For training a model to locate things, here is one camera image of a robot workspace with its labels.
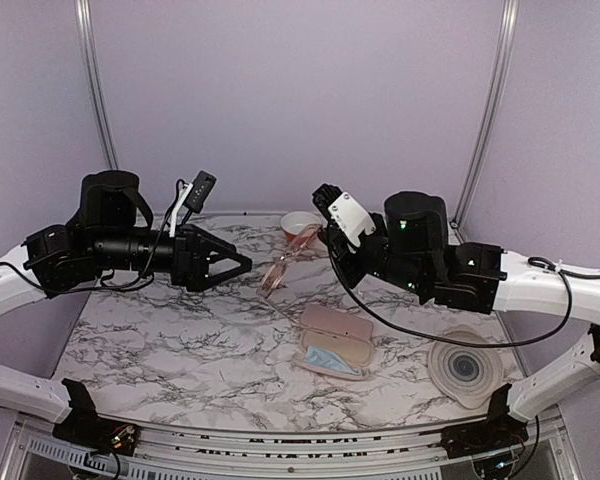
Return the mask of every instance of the black cable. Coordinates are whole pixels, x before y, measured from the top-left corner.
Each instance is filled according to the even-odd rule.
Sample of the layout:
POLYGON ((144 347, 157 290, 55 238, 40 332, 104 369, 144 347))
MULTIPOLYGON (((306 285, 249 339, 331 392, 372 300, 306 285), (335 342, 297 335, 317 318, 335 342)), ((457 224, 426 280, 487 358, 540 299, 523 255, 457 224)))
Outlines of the black cable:
POLYGON ((153 260, 156 250, 158 249, 158 244, 160 243, 160 237, 162 236, 162 233, 164 232, 164 229, 167 226, 167 223, 169 222, 169 215, 171 215, 171 212, 175 208, 176 203, 178 203, 178 199, 180 198, 180 189, 182 186, 184 186, 184 184, 185 184, 185 181, 182 178, 179 178, 178 180, 176 180, 176 196, 164 214, 164 218, 162 219, 162 224, 160 224, 160 229, 158 230, 158 235, 156 235, 156 240, 153 242, 153 246, 151 247, 151 252, 149 253, 149 257, 147 258, 147 263, 145 264, 144 268, 142 269, 142 272, 138 273, 137 278, 134 281, 128 283, 125 286, 125 288, 128 286, 135 285, 136 283, 138 283, 140 281, 140 279, 144 278, 145 275, 147 274, 147 271, 149 270, 149 267, 151 266, 151 261, 153 260))
POLYGON ((183 226, 184 224, 186 224, 189 221, 189 219, 191 218, 191 215, 193 215, 193 211, 187 210, 187 213, 184 214, 184 218, 180 222, 180 226, 183 226))
POLYGON ((364 310, 365 312, 367 312, 369 315, 371 315, 373 318, 375 318, 376 320, 378 320, 380 323, 386 325, 389 328, 392 328, 394 330, 397 330, 399 332, 402 333, 406 333, 408 335, 413 335, 416 337, 421 337, 421 338, 425 338, 427 340, 433 340, 433 341, 438 341, 438 342, 442 342, 442 343, 449 343, 451 345, 457 345, 459 347, 467 347, 467 348, 481 348, 481 349, 487 349, 487 348, 514 348, 514 347, 523 347, 526 345, 531 345, 537 342, 540 342, 542 340, 546 340, 549 337, 552 337, 553 335, 555 335, 556 333, 558 333, 560 330, 562 330, 564 328, 564 326, 567 324, 567 322, 569 321, 569 317, 571 316, 571 308, 573 306, 573 292, 571 291, 571 284, 569 283, 569 280, 567 279, 566 275, 564 274, 564 272, 562 270, 559 270, 557 272, 558 275, 560 275, 560 278, 562 278, 562 281, 564 282, 564 286, 567 290, 567 311, 564 315, 564 318, 562 319, 562 321, 560 322, 560 324, 554 328, 553 330, 551 330, 550 332, 547 332, 543 335, 540 335, 538 337, 535 338, 530 338, 528 340, 521 340, 519 342, 509 342, 509 343, 470 343, 470 342, 463 342, 460 340, 452 340, 449 338, 445 338, 445 337, 439 337, 437 335, 432 335, 430 333, 423 333, 423 332, 418 332, 416 330, 411 330, 409 328, 405 328, 405 327, 401 327, 400 325, 395 325, 393 323, 391 323, 390 321, 386 320, 385 318, 383 318, 382 316, 380 316, 379 314, 377 314, 376 312, 374 312, 373 310, 371 310, 366 304, 364 304, 357 296, 355 293, 353 293, 353 290, 351 290, 349 288, 349 286, 346 284, 345 280, 344 280, 344 276, 342 275, 342 272, 340 271, 340 267, 337 265, 335 259, 334 259, 334 255, 333 255, 333 249, 331 248, 331 226, 333 225, 332 222, 329 222, 327 224, 327 250, 329 252, 329 260, 331 261, 331 266, 333 267, 333 270, 336 274, 336 277, 338 277, 338 280, 340 281, 340 283, 342 284, 342 286, 344 287, 345 291, 347 292, 347 294, 353 299, 354 302, 356 302, 358 304, 358 306, 360 308, 362 308, 362 310, 364 310))
POLYGON ((529 456, 524 461, 524 463, 522 465, 520 465, 520 468, 518 468, 518 470, 516 470, 514 473, 509 475, 509 477, 508 477, 509 479, 515 478, 518 475, 520 475, 520 472, 522 472, 522 470, 524 470, 527 467, 527 465, 529 465, 529 462, 531 462, 531 459, 535 455, 536 450, 538 450, 539 443, 540 443, 540 419, 536 416, 536 440, 535 440, 535 442, 533 442, 533 448, 531 449, 531 452, 529 452, 529 456))
POLYGON ((137 290, 142 290, 143 288, 145 288, 148 285, 151 285, 151 283, 153 283, 153 274, 151 274, 151 277, 149 278, 149 280, 147 280, 146 282, 144 282, 140 285, 137 285, 135 287, 132 286, 132 287, 128 287, 128 288, 122 288, 122 287, 124 287, 124 285, 120 285, 120 286, 112 285, 112 286, 108 286, 108 287, 80 287, 80 288, 72 288, 71 290, 66 290, 66 291, 59 291, 59 290, 53 290, 50 288, 44 288, 42 285, 38 285, 37 283, 29 280, 24 273, 22 273, 20 270, 18 270, 18 268, 16 266, 12 265, 9 262, 0 262, 0 267, 10 268, 24 282, 28 283, 33 288, 42 290, 45 293, 51 293, 53 295, 69 295, 72 293, 83 293, 83 292, 94 292, 94 291, 99 292, 99 291, 103 291, 103 290, 104 291, 113 291, 113 292, 135 292, 137 290))
POLYGON ((118 480, 120 478, 120 472, 122 471, 122 465, 120 465, 120 457, 113 450, 111 450, 111 455, 113 455, 113 458, 116 461, 116 474, 114 475, 112 480, 118 480))
MULTIPOLYGON (((533 267, 542 268, 543 270, 549 270, 550 272, 556 273, 558 267, 551 260, 544 257, 529 257, 527 263, 533 267)), ((600 280, 600 275, 588 275, 584 273, 572 272, 571 270, 558 270, 564 272, 567 277, 579 278, 581 280, 600 280)))
POLYGON ((122 464, 120 463, 120 457, 112 449, 96 450, 94 452, 88 453, 87 456, 85 456, 85 458, 84 458, 83 464, 86 467, 88 467, 89 465, 87 465, 87 460, 90 457, 93 457, 94 455, 104 455, 106 453, 111 454, 113 456, 113 459, 116 461, 116 473, 115 473, 115 475, 113 476, 113 478, 111 480, 118 480, 120 478, 120 474, 122 473, 122 464))

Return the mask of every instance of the white marble surface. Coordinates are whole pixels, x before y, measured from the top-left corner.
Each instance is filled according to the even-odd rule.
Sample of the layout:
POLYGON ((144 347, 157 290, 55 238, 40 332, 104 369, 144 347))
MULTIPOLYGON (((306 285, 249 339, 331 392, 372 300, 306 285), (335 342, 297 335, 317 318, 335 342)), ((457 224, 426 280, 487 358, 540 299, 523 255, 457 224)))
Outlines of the white marble surface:
MULTIPOLYGON (((431 342, 376 322, 372 377, 349 382, 291 364, 308 303, 357 313, 338 284, 324 247, 287 272, 271 301, 255 295, 274 255, 286 246, 278 217, 208 217, 204 228, 235 243, 253 270, 203 294, 157 276, 137 293, 92 294, 55 378, 83 381, 98 411, 135 421, 232 430, 378 429, 481 414, 443 395, 427 373, 431 342)), ((455 312, 375 280, 357 288, 395 323, 432 333, 468 325, 489 341, 505 335, 493 316, 455 312)), ((521 377, 509 350, 498 350, 506 379, 521 377)))

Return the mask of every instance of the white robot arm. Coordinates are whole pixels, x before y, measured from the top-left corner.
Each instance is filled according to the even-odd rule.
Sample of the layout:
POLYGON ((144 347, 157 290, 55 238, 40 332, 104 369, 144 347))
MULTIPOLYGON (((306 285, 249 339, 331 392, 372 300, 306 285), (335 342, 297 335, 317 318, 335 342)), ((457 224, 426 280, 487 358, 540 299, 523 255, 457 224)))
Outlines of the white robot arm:
POLYGON ((313 195, 329 220, 325 241, 338 278, 358 305, 389 326, 352 291, 366 274, 415 293, 421 304, 434 299, 480 313, 530 311, 563 316, 563 324, 568 318, 591 323, 589 332, 562 356, 493 392, 484 421, 443 429, 442 445, 451 458, 528 438, 530 420, 600 379, 600 270, 540 262, 494 245, 447 245, 444 202, 420 192, 389 197, 386 221, 338 187, 325 184, 313 195))
MULTIPOLYGON (((150 283, 154 272, 169 273, 172 284, 201 292, 249 271, 252 261, 234 245, 186 224, 191 213, 201 211, 215 181, 200 172, 191 184, 182 182, 161 228, 152 230, 153 213, 138 191, 136 175, 123 171, 88 175, 82 182, 80 207, 69 222, 29 236, 0 259, 0 316, 65 293, 132 291, 150 283), (188 213, 176 228, 183 207, 188 213), (136 227, 137 211, 144 216, 145 226, 136 227), (170 232, 166 232, 172 211, 170 232), (212 263, 224 259, 237 266, 209 271, 212 263), (101 278, 106 270, 134 270, 138 277, 124 285, 102 282, 95 288, 80 287, 101 278)), ((0 406, 48 420, 55 424, 57 438, 98 451, 115 448, 129 455, 135 448, 137 427, 101 418, 79 382, 37 378, 0 365, 0 406)))
MULTIPOLYGON (((27 249, 18 246, 2 257, 0 263, 14 265, 25 278, 37 282, 33 272, 23 268, 28 259, 27 249)), ((12 269, 0 267, 0 316, 44 298, 44 292, 26 283, 12 269)), ((0 406, 60 423, 71 411, 69 401, 69 392, 62 383, 0 365, 0 406)))

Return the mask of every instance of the purple wall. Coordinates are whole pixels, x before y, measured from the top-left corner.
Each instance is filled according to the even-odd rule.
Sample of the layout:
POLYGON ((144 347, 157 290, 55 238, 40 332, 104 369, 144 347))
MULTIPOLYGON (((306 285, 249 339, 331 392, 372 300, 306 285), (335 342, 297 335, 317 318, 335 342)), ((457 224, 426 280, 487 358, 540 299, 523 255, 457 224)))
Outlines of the purple wall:
MULTIPOLYGON (((600 1, 521 2, 504 101, 465 228, 472 240, 600 267, 600 1)), ((509 314, 516 338, 558 318, 509 314)), ((537 370, 586 329, 522 355, 537 370)), ((561 404, 587 479, 600 478, 600 382, 561 404)))
POLYGON ((502 5, 94 0, 120 165, 151 179, 157 210, 204 168, 207 211, 310 209, 331 182, 374 208, 421 189, 452 212, 502 5))
MULTIPOLYGON (((0 2, 0 256, 78 206, 104 168, 72 2, 0 2)), ((0 362, 49 376, 84 296, 0 319, 0 362)), ((0 411, 0 454, 13 415, 0 411)))

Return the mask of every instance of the pink glasses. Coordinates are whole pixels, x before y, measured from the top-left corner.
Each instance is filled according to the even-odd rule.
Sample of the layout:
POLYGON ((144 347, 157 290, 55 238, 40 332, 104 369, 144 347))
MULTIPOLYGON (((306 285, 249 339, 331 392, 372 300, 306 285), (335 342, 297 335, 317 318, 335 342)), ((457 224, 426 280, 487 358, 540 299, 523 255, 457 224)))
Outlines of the pink glasses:
POLYGON ((296 258, 307 246, 316 238, 318 232, 322 228, 320 225, 311 224, 302 229, 296 238, 289 244, 287 250, 269 267, 267 273, 264 274, 258 291, 256 292, 263 298, 269 298, 271 292, 280 284, 282 277, 287 271, 287 267, 291 260, 296 258))

